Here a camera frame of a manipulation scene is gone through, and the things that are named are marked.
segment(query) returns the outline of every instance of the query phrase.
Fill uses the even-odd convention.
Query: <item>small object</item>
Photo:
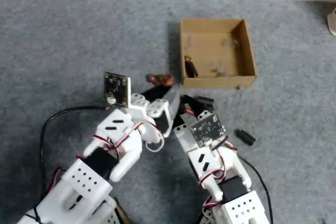
[[[236,129],[235,130],[236,136],[241,139],[245,144],[252,146],[255,142],[255,138],[248,134],[246,131]]]
[[[210,145],[212,140],[215,140],[224,134],[222,124],[218,116],[213,113],[199,120],[190,126],[191,132],[199,147]]]
[[[131,78],[116,73],[104,73],[104,96],[110,105],[128,107],[131,103]]]
[[[200,95],[196,95],[196,96],[194,96],[194,98],[195,98],[197,101],[203,103],[204,105],[210,105],[210,106],[213,106],[213,105],[214,105],[214,102],[215,102],[215,100],[212,99],[212,98],[202,97],[202,96],[200,96]]]
[[[117,100],[112,95],[107,97],[106,100],[109,105],[114,105],[117,102]]]
[[[197,70],[195,68],[195,65],[191,61],[190,56],[184,56],[184,63],[185,63],[185,71],[189,78],[196,78],[198,77]]]
[[[336,36],[336,8],[331,14],[328,15],[328,25],[331,34]]]
[[[172,74],[147,74],[146,81],[154,84],[155,86],[172,87],[175,84],[175,78]]]

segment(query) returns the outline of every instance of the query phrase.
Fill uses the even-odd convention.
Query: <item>white plastic part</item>
[[[109,105],[114,105],[117,102],[117,100],[114,97],[107,97],[106,101]]]
[[[117,203],[116,201],[107,196],[105,203],[103,203],[98,210],[91,216],[85,224],[120,224],[120,220],[116,213]]]
[[[195,138],[186,124],[182,124],[174,128],[174,133],[176,134],[177,140],[185,153],[198,148]]]
[[[250,190],[252,186],[251,178],[247,174],[242,163],[240,162],[236,152],[223,146],[220,146],[218,148],[218,151],[224,160],[226,170],[230,170],[235,175],[241,176],[241,178],[243,179],[243,184],[245,185],[246,189]]]
[[[147,115],[154,119],[161,117],[163,112],[165,112],[168,122],[168,129],[165,132],[162,132],[162,134],[164,137],[168,137],[174,122],[174,119],[171,119],[168,100],[156,99],[147,107]]]
[[[37,212],[42,223],[86,223],[111,190],[112,186],[107,181],[78,159],[37,206]],[[79,195],[82,195],[80,201],[73,200]],[[71,209],[69,209],[70,201],[75,203]],[[35,216],[33,210],[28,214]],[[19,224],[24,223],[35,223],[35,221],[24,216]]]
[[[328,25],[331,34],[336,36],[336,8],[331,14],[328,15]]]
[[[110,174],[110,180],[113,182],[118,182],[140,158],[142,140],[139,131],[133,130],[134,126],[131,115],[115,109],[97,127],[96,135],[105,139],[110,138],[114,145],[117,145],[125,136],[129,135],[128,139],[117,148],[118,152],[122,154],[118,164]],[[99,146],[104,146],[104,143],[94,138],[85,149],[84,157],[90,155]]]
[[[217,153],[212,152],[209,147],[202,147],[197,148],[188,153],[190,162],[193,164],[194,169],[200,178],[202,175],[208,173],[214,169],[224,169],[219,156]],[[215,201],[221,201],[223,199],[223,192],[217,184],[214,176],[207,177],[203,182],[202,185],[205,189],[207,189]]]
[[[214,207],[213,215],[217,224],[269,224],[256,191]]]
[[[147,115],[147,107],[149,101],[141,94],[132,94],[131,105],[126,109],[127,114],[132,116],[132,121],[137,124],[140,122],[149,122],[155,125],[154,119]],[[161,141],[160,134],[151,124],[145,123],[139,127],[142,140],[147,143],[159,143]]]

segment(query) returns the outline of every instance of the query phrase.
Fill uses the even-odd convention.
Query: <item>black object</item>
[[[241,139],[245,144],[252,146],[256,139],[248,134],[246,131],[236,129],[235,130],[236,136]]]
[[[68,112],[77,111],[77,110],[104,110],[106,111],[106,107],[103,106],[78,106],[73,108],[68,108],[65,110],[61,110],[56,114],[52,115],[48,118],[48,120],[43,124],[40,134],[40,144],[39,144],[39,166],[41,171],[42,177],[42,188],[41,188],[41,197],[40,202],[43,200],[44,196],[46,195],[46,184],[47,184],[47,174],[46,174],[46,166],[44,162],[44,139],[46,137],[47,127],[48,124],[55,118],[59,117],[60,115],[66,114]]]
[[[184,124],[184,121],[180,115],[177,115],[174,119],[173,129]]]
[[[247,194],[247,189],[243,184],[243,180],[238,175],[229,178],[218,185],[223,192],[223,200],[221,204],[228,203],[231,200]]]
[[[190,109],[194,112],[195,117],[198,117],[200,114],[202,114],[203,111],[207,110],[203,103],[197,101],[195,98],[192,98],[189,95],[182,96],[181,102],[184,104],[189,104]]]
[[[189,78],[196,78],[198,77],[197,70],[195,68],[195,65],[191,61],[191,57],[185,56],[184,57],[185,62],[185,72]]]
[[[243,158],[242,156],[240,156],[238,153],[237,153],[237,156],[245,163],[247,164],[249,167],[252,168],[252,170],[257,174],[264,190],[265,190],[265,193],[266,193],[266,197],[267,197],[267,203],[268,203],[268,210],[269,210],[269,219],[270,219],[270,224],[274,224],[273,222],[273,210],[272,210],[272,203],[271,203],[271,197],[269,196],[269,192],[268,192],[268,189],[267,189],[267,186],[264,182],[264,180],[262,179],[260,173],[258,172],[258,170],[249,162],[247,161],[245,158]]]
[[[178,105],[179,109],[177,110],[177,114],[178,115],[183,115],[186,112],[186,107],[185,104],[180,102],[180,104]]]
[[[129,78],[116,73],[104,73],[104,96],[114,97],[116,104],[128,107]]]
[[[214,102],[215,102],[215,100],[212,99],[212,98],[202,97],[202,96],[200,96],[200,95],[196,95],[196,96],[194,96],[194,98],[195,98],[197,101],[203,103],[204,105],[210,105],[210,106],[213,106],[213,105],[214,105]]]
[[[167,114],[165,111],[162,112],[162,115],[159,118],[154,118],[156,127],[164,134],[168,128],[169,123],[167,119]]]
[[[156,99],[163,98],[170,88],[171,87],[159,85],[159,86],[152,87],[151,89],[148,89],[141,94],[146,98],[146,100],[148,100],[149,102],[153,102]]]
[[[118,160],[102,148],[95,149],[94,152],[83,160],[99,176],[109,181],[112,169],[117,165]]]
[[[195,96],[194,99],[202,103],[204,107],[210,112],[214,112],[214,102],[215,102],[214,99],[208,97],[202,97],[200,95]]]
[[[211,151],[213,152],[214,150],[218,149],[222,144],[224,144],[224,142],[229,138],[228,135],[225,135],[224,139],[221,140],[218,144],[216,144]]]

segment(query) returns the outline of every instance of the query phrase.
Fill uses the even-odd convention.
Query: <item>cardboard box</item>
[[[191,57],[197,78],[187,76],[185,56]],[[181,66],[185,88],[250,87],[257,69],[246,21],[181,20]]]

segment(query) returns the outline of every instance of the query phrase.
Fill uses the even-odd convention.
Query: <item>black connector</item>
[[[252,146],[256,139],[248,134],[246,131],[236,129],[235,130],[236,136],[241,139],[245,144]]]
[[[223,200],[221,202],[222,204],[228,203],[231,200],[247,194],[247,189],[243,184],[243,180],[238,175],[226,179],[218,185],[223,192]]]
[[[118,160],[102,148],[97,148],[90,156],[83,160],[92,170],[106,181],[109,180],[112,169],[117,165]]]

